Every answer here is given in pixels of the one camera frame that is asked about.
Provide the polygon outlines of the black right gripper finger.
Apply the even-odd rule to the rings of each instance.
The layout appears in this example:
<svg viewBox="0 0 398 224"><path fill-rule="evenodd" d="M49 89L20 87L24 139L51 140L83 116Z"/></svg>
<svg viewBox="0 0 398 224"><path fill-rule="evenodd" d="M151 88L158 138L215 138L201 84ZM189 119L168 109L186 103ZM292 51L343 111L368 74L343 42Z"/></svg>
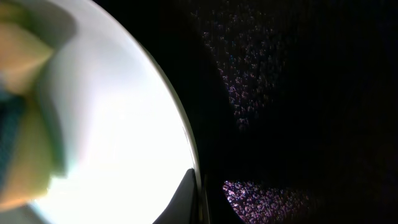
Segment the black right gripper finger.
<svg viewBox="0 0 398 224"><path fill-rule="evenodd" d="M153 224L197 224L198 191L195 171L188 169L170 203Z"/></svg>

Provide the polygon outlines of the mint green plate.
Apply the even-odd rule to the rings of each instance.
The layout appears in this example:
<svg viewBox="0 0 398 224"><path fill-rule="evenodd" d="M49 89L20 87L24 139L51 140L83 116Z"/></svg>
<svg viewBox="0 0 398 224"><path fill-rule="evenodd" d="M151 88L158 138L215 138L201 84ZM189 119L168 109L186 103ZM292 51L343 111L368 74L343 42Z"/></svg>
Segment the mint green plate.
<svg viewBox="0 0 398 224"><path fill-rule="evenodd" d="M40 89L52 104L66 173L2 223L154 223L197 149L187 115L152 55L92 1L12 1L54 49Z"/></svg>

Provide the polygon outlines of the yellow green scrubbing sponge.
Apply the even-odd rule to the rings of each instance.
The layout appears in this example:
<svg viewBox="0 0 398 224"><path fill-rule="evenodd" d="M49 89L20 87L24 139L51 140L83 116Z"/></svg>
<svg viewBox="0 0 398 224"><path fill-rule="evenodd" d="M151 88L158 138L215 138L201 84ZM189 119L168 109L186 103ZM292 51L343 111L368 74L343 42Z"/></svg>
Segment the yellow green scrubbing sponge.
<svg viewBox="0 0 398 224"><path fill-rule="evenodd" d="M40 89L55 49L34 30L31 12L1 1L1 210L47 194L66 173L58 116Z"/></svg>

